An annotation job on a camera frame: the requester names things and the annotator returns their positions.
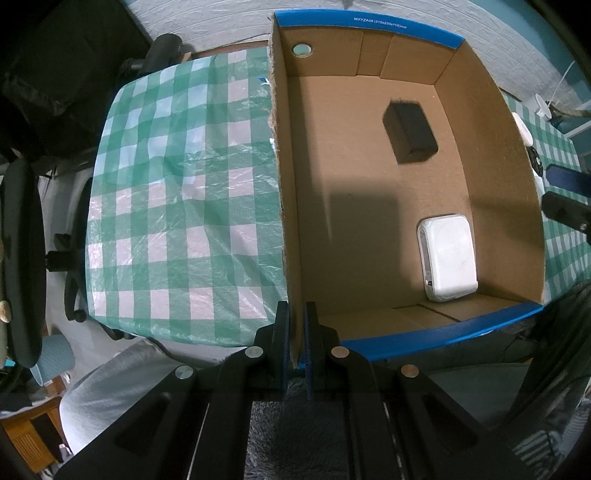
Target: gray cloth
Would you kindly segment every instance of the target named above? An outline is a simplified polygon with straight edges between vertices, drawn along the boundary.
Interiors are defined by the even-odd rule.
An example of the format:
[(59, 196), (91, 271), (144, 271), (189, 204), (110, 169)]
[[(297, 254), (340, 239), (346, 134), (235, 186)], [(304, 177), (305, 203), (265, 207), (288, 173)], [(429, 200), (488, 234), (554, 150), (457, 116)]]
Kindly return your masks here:
[(81, 451), (179, 365), (141, 340), (83, 377), (60, 403), (72, 452)]

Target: white rectangular device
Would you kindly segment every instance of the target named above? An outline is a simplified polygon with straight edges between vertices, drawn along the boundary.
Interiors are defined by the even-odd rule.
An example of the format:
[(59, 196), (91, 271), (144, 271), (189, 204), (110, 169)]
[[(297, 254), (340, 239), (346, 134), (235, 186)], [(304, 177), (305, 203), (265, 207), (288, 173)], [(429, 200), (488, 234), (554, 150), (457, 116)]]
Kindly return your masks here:
[(423, 220), (417, 236), (429, 300), (453, 300), (478, 289), (472, 233), (465, 216)]

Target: gray fluffy fabric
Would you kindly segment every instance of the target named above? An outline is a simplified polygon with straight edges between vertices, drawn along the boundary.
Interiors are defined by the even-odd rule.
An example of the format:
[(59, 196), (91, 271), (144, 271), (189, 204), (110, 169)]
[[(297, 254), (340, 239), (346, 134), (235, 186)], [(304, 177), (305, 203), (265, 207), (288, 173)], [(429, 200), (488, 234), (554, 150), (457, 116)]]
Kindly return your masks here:
[(285, 402), (254, 402), (244, 478), (347, 479), (343, 407), (308, 402), (303, 379), (290, 382)]

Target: silver bolt head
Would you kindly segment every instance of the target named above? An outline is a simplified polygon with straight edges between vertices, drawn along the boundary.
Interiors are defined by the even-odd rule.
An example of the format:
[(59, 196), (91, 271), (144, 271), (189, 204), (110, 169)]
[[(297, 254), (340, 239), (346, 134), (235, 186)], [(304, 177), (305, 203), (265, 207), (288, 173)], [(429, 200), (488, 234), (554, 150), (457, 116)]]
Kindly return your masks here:
[(330, 353), (335, 358), (347, 358), (349, 356), (349, 349), (345, 346), (334, 346)]
[(248, 358), (259, 358), (263, 354), (263, 349), (259, 346), (253, 345), (244, 350), (244, 354)]
[(403, 365), (400, 368), (400, 373), (402, 373), (407, 378), (414, 378), (418, 375), (418, 368), (412, 364)]
[(188, 365), (181, 365), (180, 367), (177, 367), (177, 369), (174, 371), (174, 374), (180, 380), (190, 378), (193, 375), (193, 367), (190, 367)]

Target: cardboard box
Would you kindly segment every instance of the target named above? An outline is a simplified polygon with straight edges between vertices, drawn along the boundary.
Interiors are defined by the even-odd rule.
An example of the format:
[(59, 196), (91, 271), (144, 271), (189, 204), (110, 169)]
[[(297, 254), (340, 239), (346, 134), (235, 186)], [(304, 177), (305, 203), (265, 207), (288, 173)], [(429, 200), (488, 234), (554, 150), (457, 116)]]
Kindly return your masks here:
[[(296, 56), (302, 44), (310, 51)], [(395, 333), (435, 327), (450, 343), (471, 319), (490, 331), (540, 309), (544, 238), (527, 152), (464, 39), (367, 12), (289, 10), (275, 14), (269, 48), (296, 351), (305, 301), (372, 359), (404, 353)], [(392, 100), (422, 106), (439, 146), (429, 160), (397, 162), (382, 123)], [(450, 213), (470, 222), (479, 289), (435, 304), (417, 225)]]

